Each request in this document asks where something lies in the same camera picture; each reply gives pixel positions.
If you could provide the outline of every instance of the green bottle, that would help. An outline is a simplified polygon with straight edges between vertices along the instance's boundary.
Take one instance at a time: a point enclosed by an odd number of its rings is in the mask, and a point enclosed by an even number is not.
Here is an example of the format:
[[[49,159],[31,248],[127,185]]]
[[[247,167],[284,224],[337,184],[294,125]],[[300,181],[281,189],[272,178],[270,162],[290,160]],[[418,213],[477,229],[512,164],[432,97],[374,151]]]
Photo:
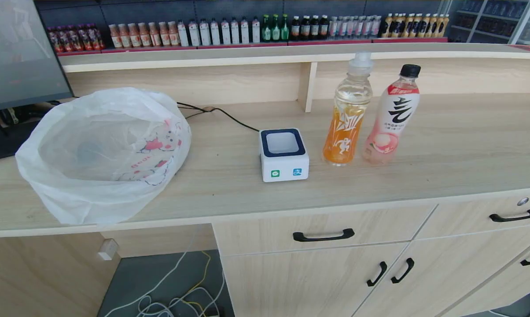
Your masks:
[[[281,40],[289,40],[289,27],[287,26],[288,15],[283,14],[283,21],[281,22]]]
[[[271,38],[274,42],[279,42],[281,38],[281,29],[279,29],[279,15],[273,14],[273,30],[271,30]]]
[[[263,42],[271,41],[271,28],[269,27],[269,15],[263,15],[263,25],[261,26],[261,39]]]

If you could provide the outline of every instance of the white plastic bag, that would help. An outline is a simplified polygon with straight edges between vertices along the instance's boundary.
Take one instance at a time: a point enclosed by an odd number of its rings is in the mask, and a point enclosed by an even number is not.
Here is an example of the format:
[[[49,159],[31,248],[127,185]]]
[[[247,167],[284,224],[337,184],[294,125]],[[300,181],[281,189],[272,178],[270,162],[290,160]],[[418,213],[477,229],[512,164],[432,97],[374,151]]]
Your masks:
[[[61,223],[111,224],[155,198],[190,145],[191,129],[172,98],[116,88],[52,108],[15,157]]]

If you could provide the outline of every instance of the black cable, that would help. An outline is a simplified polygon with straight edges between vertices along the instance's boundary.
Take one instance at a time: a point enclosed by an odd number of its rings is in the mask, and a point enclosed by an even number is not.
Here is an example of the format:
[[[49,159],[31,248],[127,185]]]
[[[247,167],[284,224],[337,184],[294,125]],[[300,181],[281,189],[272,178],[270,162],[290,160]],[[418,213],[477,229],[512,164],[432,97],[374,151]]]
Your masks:
[[[187,116],[185,119],[188,119],[188,118],[191,118],[191,117],[194,117],[194,116],[197,116],[199,114],[204,114],[205,112],[213,112],[214,110],[219,110],[221,111],[223,114],[225,114],[226,116],[228,116],[230,119],[232,119],[233,121],[235,121],[237,124],[239,125],[242,125],[242,126],[245,126],[245,128],[248,128],[248,129],[251,129],[255,132],[259,132],[259,130],[257,130],[256,128],[253,128],[252,126],[249,126],[243,122],[241,122],[240,120],[237,120],[236,118],[234,118],[233,116],[231,116],[229,113],[225,112],[223,109],[221,108],[216,108],[216,107],[210,107],[211,109],[209,110],[208,108],[209,107],[206,107],[206,108],[199,108],[197,106],[193,106],[192,104],[188,104],[188,103],[181,103],[181,102],[178,102],[178,104],[182,105],[182,106],[187,106],[189,108],[185,108],[185,107],[180,107],[180,108],[183,108],[183,109],[192,109],[192,110],[199,110],[200,112],[198,114],[191,114],[190,116]]]

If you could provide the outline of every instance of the floor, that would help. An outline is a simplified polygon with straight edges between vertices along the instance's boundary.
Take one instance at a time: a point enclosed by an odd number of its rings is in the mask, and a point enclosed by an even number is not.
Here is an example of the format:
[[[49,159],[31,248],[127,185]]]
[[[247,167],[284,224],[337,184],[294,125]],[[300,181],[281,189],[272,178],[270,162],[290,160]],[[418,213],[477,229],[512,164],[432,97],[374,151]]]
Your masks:
[[[207,251],[211,256],[206,279],[201,284],[212,296],[216,296],[221,286],[221,264],[217,250]],[[99,310],[98,317],[105,317],[111,309],[124,305],[140,297],[172,269],[181,254],[153,255],[149,257],[135,257],[122,259],[114,278],[110,283],[105,295],[104,302]],[[191,287],[196,285],[203,277],[207,257],[200,251],[189,252],[183,261],[164,282],[151,293],[154,301],[161,301],[168,304],[173,297],[178,297],[186,293]],[[203,307],[208,305],[211,299],[202,292],[193,293],[188,297],[189,301],[200,303]],[[232,306],[225,286],[217,300],[218,305],[223,309],[221,317],[233,317]],[[109,317],[135,317],[138,315],[138,303],[124,307],[111,313]],[[514,304],[496,309],[498,313],[510,317],[529,317],[530,295],[515,302]],[[186,305],[176,305],[172,308],[175,317],[195,317],[195,313]],[[493,313],[475,313],[468,317],[497,317]]]

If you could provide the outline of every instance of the white bottle cap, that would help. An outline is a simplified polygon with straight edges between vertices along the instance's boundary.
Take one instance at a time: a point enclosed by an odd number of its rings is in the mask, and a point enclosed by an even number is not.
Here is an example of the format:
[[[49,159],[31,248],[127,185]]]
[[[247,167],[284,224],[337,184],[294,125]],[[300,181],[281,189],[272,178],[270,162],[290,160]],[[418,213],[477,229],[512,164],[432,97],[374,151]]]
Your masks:
[[[361,51],[355,53],[355,58],[349,61],[347,73],[351,75],[370,74],[374,64],[370,58],[371,52]]]

